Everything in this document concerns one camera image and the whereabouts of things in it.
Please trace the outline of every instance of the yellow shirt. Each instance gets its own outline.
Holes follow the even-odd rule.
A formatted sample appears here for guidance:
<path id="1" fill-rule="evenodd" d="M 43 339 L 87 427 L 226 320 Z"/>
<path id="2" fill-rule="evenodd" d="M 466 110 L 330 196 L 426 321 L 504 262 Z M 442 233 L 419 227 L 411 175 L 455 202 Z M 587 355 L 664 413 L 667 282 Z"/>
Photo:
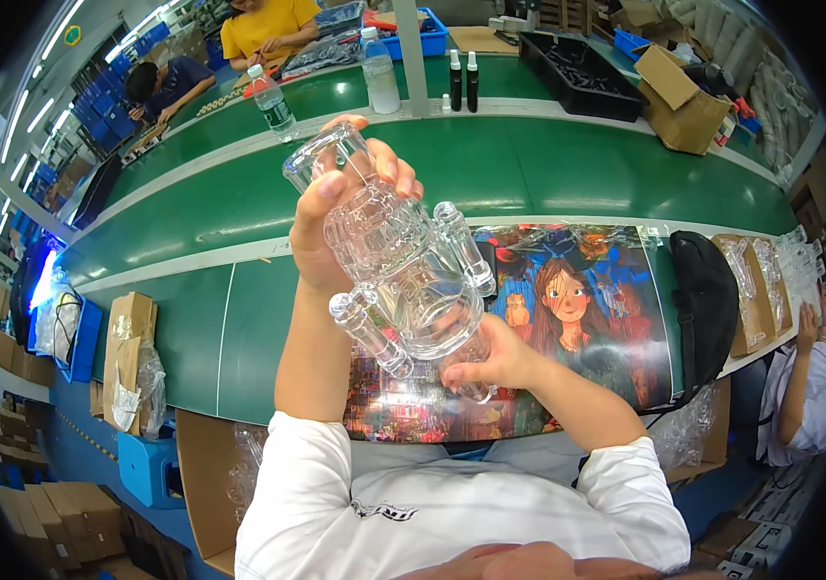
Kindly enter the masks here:
<path id="1" fill-rule="evenodd" d="M 227 18 L 220 30 L 222 57 L 248 58 L 269 38 L 293 34 L 319 14 L 313 0 L 267 0 L 256 12 Z M 268 60 L 300 52 L 302 46 L 281 46 Z"/>

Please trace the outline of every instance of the white t-shirt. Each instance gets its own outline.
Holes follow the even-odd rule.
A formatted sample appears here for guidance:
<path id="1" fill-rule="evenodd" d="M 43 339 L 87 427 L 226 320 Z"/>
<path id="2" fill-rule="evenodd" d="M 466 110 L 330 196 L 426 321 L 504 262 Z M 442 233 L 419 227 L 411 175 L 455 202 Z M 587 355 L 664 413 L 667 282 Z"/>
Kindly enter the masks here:
<path id="1" fill-rule="evenodd" d="M 797 350 L 789 354 L 776 353 L 770 363 L 761 397 L 758 419 L 763 421 L 773 414 L 770 422 L 758 426 L 758 445 L 755 458 L 767 453 L 767 463 L 775 467 L 793 465 L 798 461 L 826 451 L 826 343 L 815 342 L 810 354 L 810 371 L 803 395 L 803 422 L 796 430 L 790 445 L 784 447 L 777 439 L 778 415 L 783 396 L 787 393 L 790 375 L 797 361 Z"/>
<path id="2" fill-rule="evenodd" d="M 577 491 L 506 464 L 443 459 L 352 478 L 338 423 L 277 412 L 236 537 L 236 578 L 394 578 L 491 543 L 666 570 L 690 559 L 651 439 L 597 449 Z"/>

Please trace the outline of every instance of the black backpack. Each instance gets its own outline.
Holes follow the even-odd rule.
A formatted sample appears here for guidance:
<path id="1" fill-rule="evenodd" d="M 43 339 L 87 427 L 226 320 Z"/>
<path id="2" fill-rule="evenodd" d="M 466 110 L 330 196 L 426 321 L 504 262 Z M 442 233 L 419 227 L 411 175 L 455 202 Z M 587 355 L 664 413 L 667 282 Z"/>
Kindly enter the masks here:
<path id="1" fill-rule="evenodd" d="M 695 232 L 671 234 L 671 260 L 678 278 L 672 294 L 678 307 L 684 362 L 681 408 L 720 374 L 732 349 L 739 317 L 739 290 L 725 256 Z"/>

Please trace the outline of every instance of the person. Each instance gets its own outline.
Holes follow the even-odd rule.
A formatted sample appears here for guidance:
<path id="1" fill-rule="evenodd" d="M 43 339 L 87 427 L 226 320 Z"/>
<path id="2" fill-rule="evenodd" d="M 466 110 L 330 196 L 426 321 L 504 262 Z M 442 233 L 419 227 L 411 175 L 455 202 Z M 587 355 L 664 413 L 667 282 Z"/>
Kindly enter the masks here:
<path id="1" fill-rule="evenodd" d="M 750 457 L 774 467 L 826 451 L 826 290 L 822 325 L 800 307 L 796 346 L 732 373 L 732 426 Z"/>
<path id="2" fill-rule="evenodd" d="M 142 104 L 129 111 L 129 116 L 139 121 L 143 113 L 148 113 L 164 124 L 215 84 L 213 71 L 191 57 L 172 58 L 160 68 L 155 63 L 142 62 L 126 77 L 126 97 Z"/>
<path id="3" fill-rule="evenodd" d="M 244 71 L 300 52 L 319 36 L 313 0 L 226 0 L 232 8 L 222 23 L 222 57 Z"/>
<path id="4" fill-rule="evenodd" d="M 575 272 L 565 258 L 551 258 L 535 275 L 535 296 L 529 344 L 638 407 L 632 375 L 609 338 L 604 313 L 590 303 L 593 292 L 584 272 Z"/>
<path id="5" fill-rule="evenodd" d="M 342 115 L 326 127 L 341 121 L 368 124 Z M 414 170 L 381 141 L 368 146 L 380 178 L 421 199 Z M 493 315 L 479 327 L 487 362 L 451 365 L 443 383 L 528 389 L 564 432 L 497 442 L 483 461 L 448 458 L 442 446 L 349 441 L 341 420 L 352 339 L 327 305 L 352 283 L 323 224 L 350 195 L 347 176 L 330 171 L 297 201 L 290 239 L 300 275 L 276 413 L 236 536 L 236 578 L 655 578 L 685 565 L 687 528 L 632 407 L 535 353 Z M 559 462 L 574 473 L 556 473 Z"/>

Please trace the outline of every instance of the blue stool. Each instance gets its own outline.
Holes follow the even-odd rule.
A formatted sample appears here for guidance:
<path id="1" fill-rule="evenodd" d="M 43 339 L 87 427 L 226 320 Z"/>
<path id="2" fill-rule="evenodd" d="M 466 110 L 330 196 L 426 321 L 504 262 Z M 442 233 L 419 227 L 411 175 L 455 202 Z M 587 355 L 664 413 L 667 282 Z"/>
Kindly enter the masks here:
<path id="1" fill-rule="evenodd" d="M 143 437 L 117 435 L 119 479 L 147 508 L 183 509 L 184 497 L 169 490 L 168 478 L 178 467 L 175 439 L 149 441 Z"/>

